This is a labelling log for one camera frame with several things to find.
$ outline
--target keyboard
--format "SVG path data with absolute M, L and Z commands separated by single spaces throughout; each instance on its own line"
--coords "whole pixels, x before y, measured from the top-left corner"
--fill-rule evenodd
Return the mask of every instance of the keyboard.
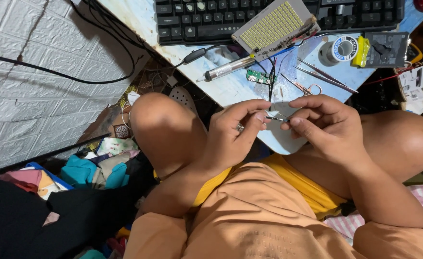
M 231 35 L 273 0 L 155 0 L 159 43 L 232 43 Z M 322 33 L 389 31 L 404 18 L 405 0 L 303 0 Z

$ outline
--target white brick wall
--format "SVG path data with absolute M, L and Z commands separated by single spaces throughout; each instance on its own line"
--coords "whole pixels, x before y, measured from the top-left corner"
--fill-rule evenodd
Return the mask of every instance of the white brick wall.
M 92 81 L 126 75 L 131 65 L 124 50 L 78 17 L 68 1 L 1 0 L 0 56 L 21 54 L 24 62 Z M 92 18 L 87 5 L 79 9 Z M 128 48 L 135 59 L 144 55 L 138 73 L 148 55 Z M 0 168 L 76 143 L 131 79 L 88 85 L 0 61 Z

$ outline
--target solder wire spool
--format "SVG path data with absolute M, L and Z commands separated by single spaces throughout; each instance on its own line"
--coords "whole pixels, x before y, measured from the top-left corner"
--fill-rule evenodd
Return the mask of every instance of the solder wire spool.
M 319 60 L 325 66 L 334 66 L 339 62 L 351 61 L 358 50 L 358 41 L 349 35 L 344 35 L 325 43 L 319 50 Z

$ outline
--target desk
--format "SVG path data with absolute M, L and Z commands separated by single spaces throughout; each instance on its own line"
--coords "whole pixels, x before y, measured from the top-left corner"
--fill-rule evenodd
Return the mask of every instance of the desk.
M 167 59 L 173 65 L 177 65 L 181 60 L 191 53 L 192 50 L 197 50 L 202 47 L 186 47 L 186 46 L 167 46 L 161 47 L 157 42 L 157 25 L 155 18 L 154 0 L 98 0 L 107 10 L 109 10 L 115 17 L 125 23 L 133 32 L 135 32 L 146 44 L 150 45 L 160 55 Z M 417 11 L 413 5 L 413 0 L 406 0 L 405 2 L 405 18 L 400 23 L 400 31 L 413 31 L 423 21 L 423 13 Z M 332 41 L 337 38 L 336 35 L 329 35 L 329 40 Z M 311 77 L 301 71 L 298 71 L 291 65 L 295 65 L 296 54 L 307 62 L 319 67 L 336 79 L 340 80 L 352 89 L 357 89 L 362 83 L 374 72 L 374 69 L 358 69 L 350 66 L 349 62 L 343 62 L 333 67 L 324 67 L 318 62 L 318 50 L 324 41 L 323 37 L 312 38 L 306 41 L 299 49 L 294 50 L 287 58 L 283 60 L 281 71 L 291 79 L 301 82 L 305 86 L 316 83 L 323 88 L 323 93 L 335 97 L 340 101 L 346 101 L 351 94 L 336 86 L 330 85 L 324 81 Z M 277 71 L 282 59 L 288 52 L 278 55 Z M 207 53 L 206 56 L 197 59 L 196 61 L 187 65 L 181 65 L 177 69 L 184 74 L 188 79 L 195 83 L 202 89 L 209 97 L 222 107 L 249 99 L 263 98 L 268 99 L 268 88 L 266 85 L 255 84 L 247 81 L 245 75 L 246 70 L 242 69 L 230 75 L 221 77 L 211 82 L 198 82 L 196 80 L 201 77 L 207 70 L 217 67 L 235 59 L 231 53 L 225 48 L 214 49 Z M 281 117 L 274 110 L 279 113 L 289 116 L 294 112 L 294 109 L 288 107 L 287 103 L 296 97 L 301 96 L 302 93 L 295 86 L 290 85 L 285 79 L 278 79 L 274 85 L 274 96 L 272 98 L 275 102 L 270 115 Z M 268 124 L 268 129 L 261 131 L 258 137 L 269 148 L 280 154 L 290 154 L 298 150 L 305 139 L 292 140 L 290 133 L 279 129 L 280 123 L 273 121 Z

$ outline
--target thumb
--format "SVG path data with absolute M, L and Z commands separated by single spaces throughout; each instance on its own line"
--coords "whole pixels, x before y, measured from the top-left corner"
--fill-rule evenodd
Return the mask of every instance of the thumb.
M 290 125 L 292 130 L 295 130 L 301 136 L 305 137 L 314 146 L 322 146 L 329 135 L 327 132 L 324 132 L 312 122 L 304 118 L 291 118 Z
M 262 122 L 264 120 L 263 112 L 255 112 L 250 119 L 245 123 L 245 128 L 243 132 L 237 137 L 236 141 L 240 142 L 243 148 L 253 145 L 256 135 L 258 135 L 259 130 L 261 129 Z

